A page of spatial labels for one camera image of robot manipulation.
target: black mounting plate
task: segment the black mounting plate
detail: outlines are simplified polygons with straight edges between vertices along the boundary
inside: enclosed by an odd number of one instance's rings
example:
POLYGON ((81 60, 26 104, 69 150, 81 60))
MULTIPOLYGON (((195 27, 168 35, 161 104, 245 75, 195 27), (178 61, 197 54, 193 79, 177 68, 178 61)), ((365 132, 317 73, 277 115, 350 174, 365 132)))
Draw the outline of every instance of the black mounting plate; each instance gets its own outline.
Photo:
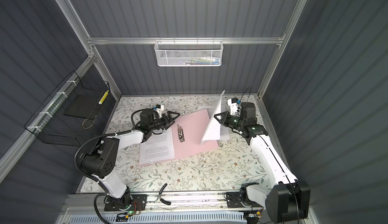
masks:
MULTIPOLYGON (((227 199, 226 203, 228 204, 228 208, 244 208, 241 203, 240 193, 239 192, 226 192, 225 197, 227 199)), ((252 208, 261 207, 258 203, 254 203, 252 208)))
MULTIPOLYGON (((138 210, 145 210, 146 204, 147 204, 147 195, 146 194, 132 194, 133 201, 140 203, 140 209, 139 204, 136 203, 136 211, 138 210)), ((131 207, 129 207, 128 211, 135 210, 135 205, 132 204, 131 207)), ((114 204, 114 202, 105 204, 104 211, 120 211, 119 207, 114 204)))

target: pink folder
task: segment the pink folder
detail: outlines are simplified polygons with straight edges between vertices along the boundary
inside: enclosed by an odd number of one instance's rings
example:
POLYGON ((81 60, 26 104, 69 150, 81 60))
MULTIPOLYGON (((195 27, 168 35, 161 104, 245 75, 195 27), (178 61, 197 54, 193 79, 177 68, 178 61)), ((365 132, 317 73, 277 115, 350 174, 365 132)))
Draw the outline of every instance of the pink folder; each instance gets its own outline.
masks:
POLYGON ((209 114, 206 109, 179 116, 175 120, 175 123, 171 126, 175 158, 167 159, 165 161, 185 158, 197 153, 217 149, 217 140, 205 141, 202 145, 200 145, 202 136, 205 134, 205 130, 209 124, 209 121, 209 114), (179 140, 177 124, 179 124, 179 126, 181 126, 183 129, 183 135, 185 137, 184 142, 180 142, 179 140))

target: yellow handle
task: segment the yellow handle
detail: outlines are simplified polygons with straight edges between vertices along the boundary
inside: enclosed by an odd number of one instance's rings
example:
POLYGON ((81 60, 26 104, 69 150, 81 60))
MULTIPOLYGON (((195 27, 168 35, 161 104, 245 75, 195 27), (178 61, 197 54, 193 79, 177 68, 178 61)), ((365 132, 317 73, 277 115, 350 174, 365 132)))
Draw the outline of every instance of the yellow handle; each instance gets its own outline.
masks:
POLYGON ((100 101, 98 102, 99 105, 102 105, 102 103, 104 102, 104 100, 106 99, 106 96, 108 96, 108 93, 109 93, 109 90, 107 90, 103 97, 100 99, 100 101))

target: tabletop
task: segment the tabletop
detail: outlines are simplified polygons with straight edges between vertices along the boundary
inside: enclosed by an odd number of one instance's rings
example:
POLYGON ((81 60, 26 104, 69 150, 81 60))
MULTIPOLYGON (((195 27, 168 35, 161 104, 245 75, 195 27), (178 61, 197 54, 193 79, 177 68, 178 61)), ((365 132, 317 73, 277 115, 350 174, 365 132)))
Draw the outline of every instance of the tabletop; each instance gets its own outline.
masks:
MULTIPOLYGON (((227 99, 241 96, 224 95, 227 99)), ((122 97, 109 122, 107 133, 132 128, 130 116, 135 110, 164 105, 165 110, 181 115, 195 112, 199 106, 215 106, 218 96, 160 96, 160 97, 122 97)), ((256 106, 258 123, 264 125, 253 96, 249 102, 256 106)), ((138 165, 139 144, 120 149, 115 171, 132 192, 159 191, 163 184, 165 191, 231 190, 239 189, 243 183, 256 182, 269 185, 266 169, 239 134, 229 131, 230 139, 218 141, 219 147, 178 160, 169 160, 140 167, 138 165)), ((86 178, 80 192, 103 192, 93 180, 86 178)))

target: basket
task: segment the basket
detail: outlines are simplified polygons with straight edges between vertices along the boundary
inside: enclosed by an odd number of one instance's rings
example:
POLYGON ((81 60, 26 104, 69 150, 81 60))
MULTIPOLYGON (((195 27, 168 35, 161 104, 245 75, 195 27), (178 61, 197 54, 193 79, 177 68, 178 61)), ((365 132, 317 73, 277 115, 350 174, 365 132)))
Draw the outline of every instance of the basket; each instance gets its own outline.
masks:
POLYGON ((158 66, 220 66, 224 45, 155 42, 158 66))
POLYGON ((102 123, 99 109, 103 104, 101 99, 105 99, 109 93, 109 84, 106 81, 80 77, 66 83, 69 86, 63 92, 57 93, 51 106, 44 112, 37 111, 34 115, 38 117, 31 117, 24 128, 46 144, 80 146, 104 131, 105 125, 102 123), (86 116, 83 118, 69 116, 69 107, 77 109, 78 105, 74 107, 72 103, 80 97, 92 102, 87 109, 90 113, 84 112, 86 116))

